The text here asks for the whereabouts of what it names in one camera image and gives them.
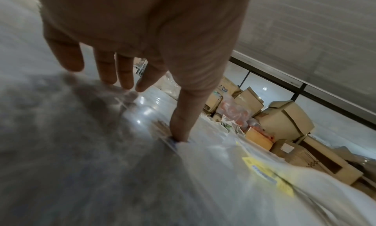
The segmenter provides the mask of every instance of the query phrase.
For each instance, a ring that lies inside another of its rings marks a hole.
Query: hand
[[[148,66],[136,84],[145,91],[169,70],[181,92],[173,137],[186,141],[218,85],[249,0],[40,0],[44,36],[60,64],[79,72],[79,43],[94,48],[103,82],[130,89],[133,58]]]

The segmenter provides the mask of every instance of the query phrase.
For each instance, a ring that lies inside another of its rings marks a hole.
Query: box flap
[[[289,102],[292,102],[292,101],[273,101],[271,102],[268,107],[272,107],[272,108],[280,108],[284,105],[286,105],[287,103]]]
[[[290,102],[283,107],[286,113],[294,121],[295,125],[298,127],[302,134],[308,134],[314,129],[314,125],[308,115],[296,104],[295,102]]]
[[[261,104],[264,103],[264,101],[261,99],[261,97],[258,96],[258,95],[252,90],[251,87],[248,87],[246,90],[249,91],[250,93],[252,93],[252,95],[254,95],[254,97],[256,97],[256,99],[258,99],[258,101],[259,101]]]

